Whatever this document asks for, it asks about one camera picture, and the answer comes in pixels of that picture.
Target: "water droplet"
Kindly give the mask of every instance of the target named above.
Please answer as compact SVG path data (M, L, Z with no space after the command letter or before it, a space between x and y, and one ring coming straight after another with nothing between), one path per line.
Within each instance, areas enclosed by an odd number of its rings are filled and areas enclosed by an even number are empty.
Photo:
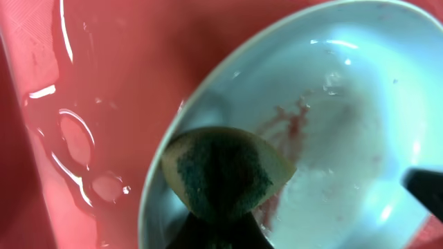
M179 109L177 110L177 113L180 113L180 111L183 109L183 106L185 105L185 100L181 100Z
M102 243L100 245L101 248L106 248L108 246L109 246L109 244L106 241L102 241Z
M129 194L129 191L131 190L131 187L130 186L125 186L124 188L123 188L123 194Z
M92 140L89 140L88 135L82 129L82 123L77 121L63 115L60 120L60 129L72 159L85 166L91 160L91 144L89 142Z
M86 25L85 22L83 22L83 30L86 31L86 32L89 32L88 26Z
M116 177L108 175L94 179L92 189L100 198L108 202L114 202L121 195L121 189L123 193L125 192L125 188L121 187L121 182Z
M240 75L240 73L241 73L240 71L235 71L234 75L233 75L233 79L235 79L238 75Z
M44 136L43 131L40 128L38 128L37 130L42 136Z

